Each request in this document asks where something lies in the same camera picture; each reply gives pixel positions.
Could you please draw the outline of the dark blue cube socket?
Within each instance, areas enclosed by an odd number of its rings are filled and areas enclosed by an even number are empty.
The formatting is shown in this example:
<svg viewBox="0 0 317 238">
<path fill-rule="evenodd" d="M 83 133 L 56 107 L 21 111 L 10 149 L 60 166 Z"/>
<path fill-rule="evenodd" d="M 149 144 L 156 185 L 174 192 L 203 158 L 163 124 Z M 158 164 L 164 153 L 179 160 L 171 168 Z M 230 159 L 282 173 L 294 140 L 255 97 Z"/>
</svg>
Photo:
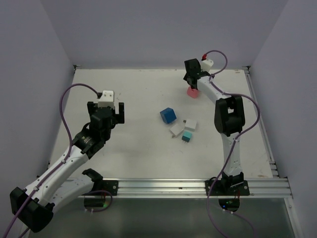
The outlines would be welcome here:
<svg viewBox="0 0 317 238">
<path fill-rule="evenodd" d="M 162 110 L 159 114 L 165 124 L 170 124 L 177 119 L 176 114 L 172 108 L 166 108 Z"/>
</svg>

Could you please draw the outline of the teal dual usb charger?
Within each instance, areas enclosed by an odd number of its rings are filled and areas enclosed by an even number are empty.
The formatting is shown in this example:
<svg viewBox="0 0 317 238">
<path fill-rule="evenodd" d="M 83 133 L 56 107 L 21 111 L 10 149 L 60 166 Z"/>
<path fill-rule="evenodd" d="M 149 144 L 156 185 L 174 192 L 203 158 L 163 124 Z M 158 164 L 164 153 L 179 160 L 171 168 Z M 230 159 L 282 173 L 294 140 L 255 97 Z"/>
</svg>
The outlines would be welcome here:
<svg viewBox="0 0 317 238">
<path fill-rule="evenodd" d="M 184 131 L 181 137 L 182 141 L 188 143 L 192 139 L 193 134 L 189 131 Z"/>
</svg>

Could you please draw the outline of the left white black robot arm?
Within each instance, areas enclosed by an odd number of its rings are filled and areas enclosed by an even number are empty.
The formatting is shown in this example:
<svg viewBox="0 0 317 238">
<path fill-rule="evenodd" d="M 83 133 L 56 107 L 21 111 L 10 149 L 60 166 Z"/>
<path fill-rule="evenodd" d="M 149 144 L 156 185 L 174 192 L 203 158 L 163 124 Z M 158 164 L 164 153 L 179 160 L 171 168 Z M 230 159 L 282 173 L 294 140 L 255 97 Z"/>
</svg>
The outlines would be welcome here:
<svg viewBox="0 0 317 238">
<path fill-rule="evenodd" d="M 14 219 L 19 219 L 29 230 L 38 233 L 52 220 L 61 207 L 84 194 L 107 194 L 102 190 L 103 177 L 93 169 L 86 169 L 73 182 L 66 184 L 70 175 L 99 152 L 110 139 L 117 124 L 125 122 L 124 103 L 119 111 L 111 107 L 99 108 L 88 102 L 90 122 L 71 141 L 65 153 L 40 177 L 24 189 L 16 187 L 10 193 Z"/>
</svg>

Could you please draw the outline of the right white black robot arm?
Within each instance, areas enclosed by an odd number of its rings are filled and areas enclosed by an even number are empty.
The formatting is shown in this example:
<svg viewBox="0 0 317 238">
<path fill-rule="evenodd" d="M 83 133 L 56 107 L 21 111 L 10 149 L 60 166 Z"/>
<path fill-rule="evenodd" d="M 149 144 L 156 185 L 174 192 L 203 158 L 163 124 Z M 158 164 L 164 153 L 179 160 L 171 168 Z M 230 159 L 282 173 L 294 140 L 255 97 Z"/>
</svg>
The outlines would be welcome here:
<svg viewBox="0 0 317 238">
<path fill-rule="evenodd" d="M 225 93 L 213 83 L 209 73 L 213 62 L 205 59 L 184 61 L 184 80 L 192 89 L 205 94 L 215 105 L 214 126 L 223 144 L 224 165 L 220 175 L 205 181 L 209 196 L 249 196 L 248 182 L 244 180 L 240 161 L 240 139 L 237 137 L 245 125 L 245 113 L 241 96 Z"/>
</svg>

